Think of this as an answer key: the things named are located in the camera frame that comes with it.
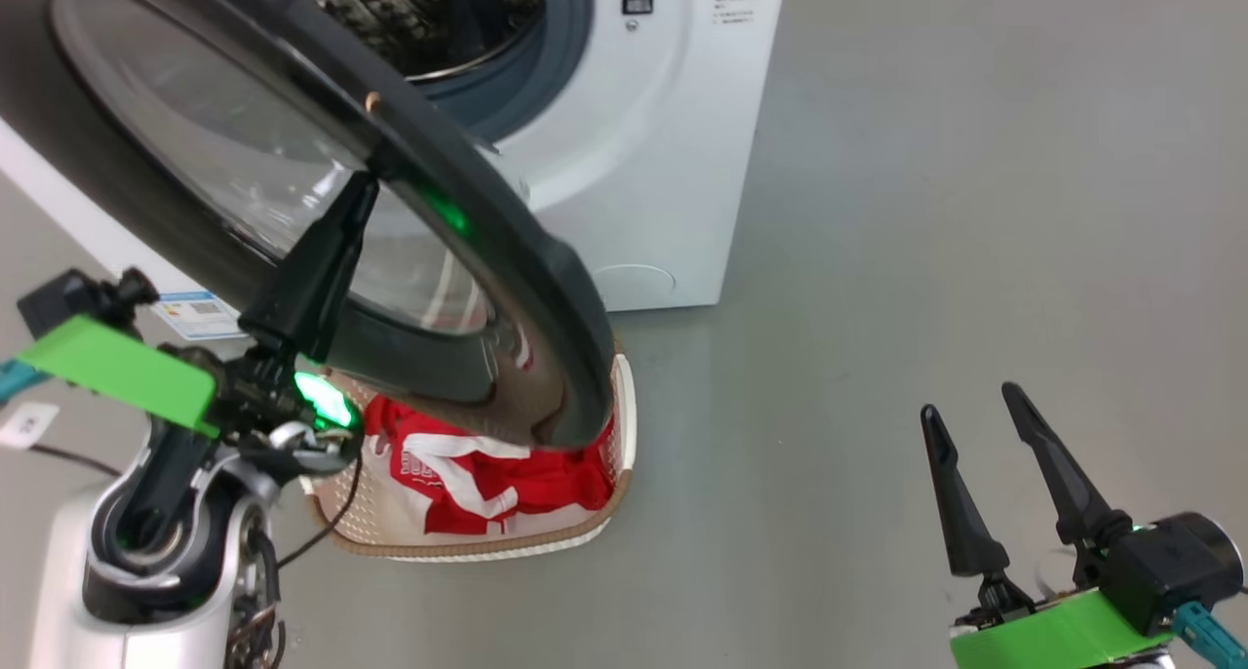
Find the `blue and white sticker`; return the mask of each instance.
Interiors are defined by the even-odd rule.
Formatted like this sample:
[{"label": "blue and white sticker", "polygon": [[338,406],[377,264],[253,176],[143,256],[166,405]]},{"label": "blue and white sticker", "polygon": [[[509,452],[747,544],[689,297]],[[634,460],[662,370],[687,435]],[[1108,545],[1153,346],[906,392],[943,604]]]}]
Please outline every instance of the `blue and white sticker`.
[{"label": "blue and white sticker", "polygon": [[238,331],[238,313],[212,292],[165,292],[152,310],[187,341],[245,337]]}]

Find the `green tape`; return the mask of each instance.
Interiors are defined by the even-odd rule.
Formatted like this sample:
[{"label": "green tape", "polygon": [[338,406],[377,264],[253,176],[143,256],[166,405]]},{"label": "green tape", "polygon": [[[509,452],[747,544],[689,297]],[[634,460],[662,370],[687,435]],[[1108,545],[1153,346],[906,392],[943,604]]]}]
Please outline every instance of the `green tape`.
[{"label": "green tape", "polygon": [[1136,633],[1101,592],[950,640],[960,669],[1085,669],[1166,644]]},{"label": "green tape", "polygon": [[203,421],[217,391],[208,372],[85,315],[69,318],[17,359],[210,438],[221,434]]}]

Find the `white washing machine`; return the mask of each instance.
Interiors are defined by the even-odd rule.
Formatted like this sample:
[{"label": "white washing machine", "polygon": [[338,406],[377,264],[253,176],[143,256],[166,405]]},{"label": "white washing machine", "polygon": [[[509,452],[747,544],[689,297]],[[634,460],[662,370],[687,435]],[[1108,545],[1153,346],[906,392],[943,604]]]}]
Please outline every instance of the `white washing machine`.
[{"label": "white washing machine", "polygon": [[[500,166],[523,178],[539,221],[588,266],[608,310],[719,301],[781,0],[507,0],[485,25],[472,16],[482,0],[451,15],[431,10],[439,0],[310,1],[478,145],[493,146]],[[17,19],[0,15],[0,29]],[[474,32],[459,37],[456,24]],[[0,52],[6,66],[46,56],[22,47],[10,37]],[[50,144],[35,140],[40,122],[24,115],[16,96],[0,96],[4,175],[107,270],[139,266],[171,301],[208,296],[195,266],[175,266],[132,232],[125,212],[97,207],[89,188],[45,162]],[[185,136],[168,135],[168,145],[182,145]],[[263,161],[241,154],[231,162]],[[374,235],[383,237],[379,217]],[[235,235],[247,242],[252,233]],[[431,280],[441,292],[454,283],[452,265]],[[461,300],[473,296],[466,290]],[[191,330],[220,334],[222,326]]]}]

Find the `washing machine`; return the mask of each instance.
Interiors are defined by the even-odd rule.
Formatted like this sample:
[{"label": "washing machine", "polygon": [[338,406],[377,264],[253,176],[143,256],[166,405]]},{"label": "washing machine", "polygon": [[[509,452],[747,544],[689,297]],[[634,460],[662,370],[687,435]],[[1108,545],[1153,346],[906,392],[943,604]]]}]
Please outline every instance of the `washing machine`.
[{"label": "washing machine", "polygon": [[[0,0],[0,172],[107,270],[150,275],[163,292],[157,313],[183,337],[230,337],[233,305],[255,283],[242,266],[291,247],[349,155],[307,121],[263,114],[286,95],[232,77],[231,65],[262,69],[237,61],[247,52],[178,55],[216,50],[201,24],[157,32],[119,6],[79,1],[57,11],[52,0]],[[253,6],[260,29],[265,7],[319,12],[327,35],[303,50],[367,47],[574,247],[608,310],[719,301],[781,0],[218,1]],[[125,178],[125,141],[89,162],[66,152],[100,144],[101,126],[129,131],[165,178]],[[171,202],[168,186],[200,203]],[[354,295],[394,321],[473,332],[488,302],[428,235],[379,198]],[[232,268],[213,266],[227,256],[238,256]]]}]

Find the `qr code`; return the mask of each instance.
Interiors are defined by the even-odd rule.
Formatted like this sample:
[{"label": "qr code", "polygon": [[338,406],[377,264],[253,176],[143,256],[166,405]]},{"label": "qr code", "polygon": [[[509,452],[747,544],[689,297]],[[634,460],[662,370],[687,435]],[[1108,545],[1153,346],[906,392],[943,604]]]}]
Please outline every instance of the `qr code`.
[{"label": "qr code", "polygon": [[196,315],[215,315],[222,312],[221,306],[211,303],[210,301],[205,301],[203,303],[192,303],[191,310]]}]

